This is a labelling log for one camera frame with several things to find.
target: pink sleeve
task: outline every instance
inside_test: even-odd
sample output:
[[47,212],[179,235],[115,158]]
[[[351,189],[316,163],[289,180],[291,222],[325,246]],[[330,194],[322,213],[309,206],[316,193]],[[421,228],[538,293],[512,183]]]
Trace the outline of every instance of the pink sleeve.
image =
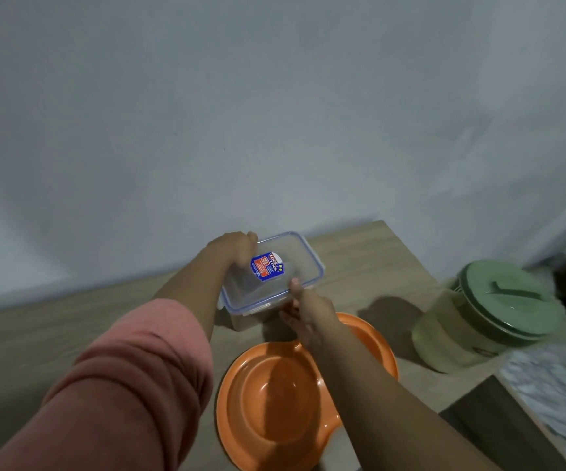
[[0,450],[0,470],[175,471],[212,389],[200,324],[178,302],[153,300],[83,352]]

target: orange plate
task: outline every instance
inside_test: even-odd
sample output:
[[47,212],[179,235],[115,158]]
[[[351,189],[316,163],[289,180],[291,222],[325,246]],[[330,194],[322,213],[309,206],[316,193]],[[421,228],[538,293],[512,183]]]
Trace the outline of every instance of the orange plate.
[[[356,316],[337,313],[398,380],[383,336]],[[309,471],[342,425],[316,364],[298,341],[256,345],[226,372],[216,406],[217,431],[242,471]]]

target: green lid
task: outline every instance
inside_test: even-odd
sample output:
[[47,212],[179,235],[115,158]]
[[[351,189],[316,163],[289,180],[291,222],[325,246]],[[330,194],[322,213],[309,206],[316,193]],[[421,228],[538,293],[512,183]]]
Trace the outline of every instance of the green lid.
[[498,326],[528,337],[554,331],[564,307],[530,273],[502,261],[475,261],[459,273],[468,301]]

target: gray wall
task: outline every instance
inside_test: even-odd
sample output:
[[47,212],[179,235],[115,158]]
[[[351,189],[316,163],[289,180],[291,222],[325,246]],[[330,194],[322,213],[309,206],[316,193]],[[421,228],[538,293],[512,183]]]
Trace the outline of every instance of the gray wall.
[[376,218],[566,234],[566,0],[0,0],[0,306]]

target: lid handle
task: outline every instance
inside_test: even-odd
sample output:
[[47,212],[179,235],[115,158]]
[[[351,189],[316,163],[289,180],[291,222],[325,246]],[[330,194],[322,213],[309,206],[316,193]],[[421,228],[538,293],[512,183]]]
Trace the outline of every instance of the lid handle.
[[536,299],[538,301],[544,301],[545,298],[542,297],[538,292],[525,291],[523,289],[511,289],[502,288],[497,281],[492,281],[490,283],[491,291],[488,294],[503,294],[504,296],[517,296],[519,298]]

